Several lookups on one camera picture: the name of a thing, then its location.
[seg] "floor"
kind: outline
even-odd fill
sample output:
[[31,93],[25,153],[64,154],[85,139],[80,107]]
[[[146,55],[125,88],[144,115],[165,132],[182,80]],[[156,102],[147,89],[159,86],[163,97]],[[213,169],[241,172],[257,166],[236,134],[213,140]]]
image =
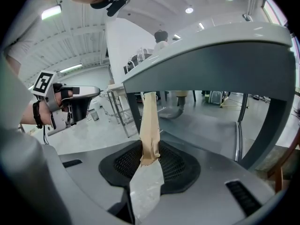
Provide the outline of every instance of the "floor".
[[[224,107],[220,108],[218,105],[205,103],[201,91],[196,91],[196,102],[194,103],[193,94],[190,92],[186,98],[185,113],[191,115],[204,114],[222,120],[237,121],[240,114],[241,102],[242,95],[232,93],[230,99],[225,101]],[[297,104],[298,97],[296,97],[293,106],[296,107]],[[177,99],[174,92],[168,94],[167,106],[177,107]],[[245,146],[243,155],[246,154],[259,134],[268,107],[268,103],[249,98],[249,108],[246,109],[242,122]],[[142,112],[143,105],[139,105],[139,108]],[[161,104],[158,101],[157,109],[159,110],[160,108]],[[107,116],[103,108],[96,109],[96,111],[99,120],[94,121],[89,115],[87,119],[79,122],[76,126],[48,137],[50,145],[56,149],[58,154],[95,150],[139,139],[133,122],[126,125],[128,133],[131,135],[127,138],[122,125],[117,123],[115,117]],[[278,146],[289,146],[291,139],[299,127],[298,122],[298,117],[294,115],[290,116],[286,128],[277,142]],[[137,224],[141,223],[158,203],[161,184],[163,184],[163,178],[158,162],[151,169],[140,167],[137,170],[134,179],[130,183],[132,204]]]

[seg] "ceiling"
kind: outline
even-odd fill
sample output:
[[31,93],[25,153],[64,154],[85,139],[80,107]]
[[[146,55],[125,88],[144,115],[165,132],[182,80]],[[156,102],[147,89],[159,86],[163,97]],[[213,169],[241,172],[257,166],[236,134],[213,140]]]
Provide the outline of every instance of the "ceiling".
[[[41,70],[61,71],[82,63],[87,69],[107,66],[106,10],[92,9],[70,0],[47,0],[45,9],[61,4],[62,12],[42,21],[36,44],[21,66],[19,77],[30,87]],[[192,7],[194,12],[185,13]],[[240,22],[248,10],[248,0],[131,0],[118,14],[151,34],[159,29],[171,36],[199,30],[199,22],[208,28]]]

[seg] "black rubber mat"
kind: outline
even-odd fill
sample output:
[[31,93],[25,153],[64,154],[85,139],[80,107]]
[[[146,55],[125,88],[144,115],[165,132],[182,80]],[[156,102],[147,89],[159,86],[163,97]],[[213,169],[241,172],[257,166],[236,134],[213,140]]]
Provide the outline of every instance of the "black rubber mat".
[[[140,165],[142,150],[142,142],[139,140],[105,157],[99,164],[101,175],[112,186],[123,187],[129,191],[129,183]],[[159,153],[158,160],[165,181],[160,190],[161,194],[184,192],[199,177],[200,165],[193,156],[164,141],[159,142]]]

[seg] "person in background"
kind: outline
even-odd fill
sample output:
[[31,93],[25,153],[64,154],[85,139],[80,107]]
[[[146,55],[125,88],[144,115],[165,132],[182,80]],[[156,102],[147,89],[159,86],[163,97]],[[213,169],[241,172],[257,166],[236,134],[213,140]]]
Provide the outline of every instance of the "person in background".
[[[30,48],[36,43],[36,34],[39,31],[44,9],[49,8],[49,0],[27,0],[7,31],[1,47],[1,55],[4,55],[9,68],[16,76],[19,75],[20,67],[29,53]],[[74,2],[91,4],[93,8],[105,7],[112,0],[72,0]],[[58,105],[61,105],[60,92],[55,94]],[[44,124],[51,125],[50,111],[44,101],[40,102],[39,112]],[[29,103],[23,113],[22,124],[36,124],[33,118],[32,104]]]
[[153,54],[157,53],[159,50],[167,47],[168,44],[168,33],[166,31],[159,30],[154,34],[156,45],[154,47]]

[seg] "beige fabric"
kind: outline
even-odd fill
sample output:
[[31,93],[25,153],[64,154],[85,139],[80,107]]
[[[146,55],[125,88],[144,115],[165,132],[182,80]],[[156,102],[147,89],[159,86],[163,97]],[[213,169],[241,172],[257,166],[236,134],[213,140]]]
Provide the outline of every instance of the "beige fabric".
[[160,157],[158,151],[160,133],[158,125],[158,111],[156,106],[156,92],[149,92],[145,94],[140,139],[142,141],[143,150],[141,165],[150,165],[158,157]]
[[177,97],[186,97],[188,95],[188,91],[176,91]]

